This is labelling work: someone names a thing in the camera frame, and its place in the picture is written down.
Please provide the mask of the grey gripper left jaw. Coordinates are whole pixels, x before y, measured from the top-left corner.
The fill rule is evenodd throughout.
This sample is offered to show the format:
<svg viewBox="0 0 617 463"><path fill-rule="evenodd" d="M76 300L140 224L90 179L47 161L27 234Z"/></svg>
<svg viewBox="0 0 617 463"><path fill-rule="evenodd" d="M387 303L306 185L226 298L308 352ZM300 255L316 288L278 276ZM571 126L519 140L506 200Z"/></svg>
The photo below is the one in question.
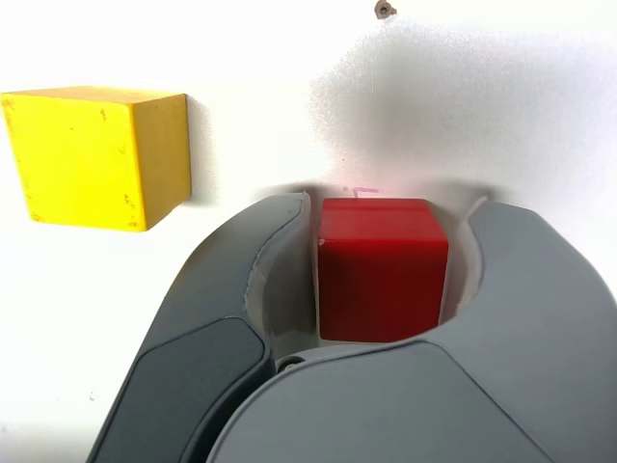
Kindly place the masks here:
<svg viewBox="0 0 617 463"><path fill-rule="evenodd" d="M271 196L210 234L153 319L93 462L203 462L231 415L316 337L311 204Z"/></svg>

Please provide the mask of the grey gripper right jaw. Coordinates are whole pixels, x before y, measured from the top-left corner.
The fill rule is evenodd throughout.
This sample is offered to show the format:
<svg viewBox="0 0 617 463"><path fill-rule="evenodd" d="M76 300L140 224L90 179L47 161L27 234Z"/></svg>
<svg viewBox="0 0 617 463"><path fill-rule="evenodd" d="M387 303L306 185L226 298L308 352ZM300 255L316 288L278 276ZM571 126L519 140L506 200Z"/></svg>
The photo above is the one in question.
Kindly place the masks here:
<svg viewBox="0 0 617 463"><path fill-rule="evenodd" d="M212 462L612 462L616 303L536 212L477 205L480 266L453 318L373 347L325 347L253 393Z"/></svg>

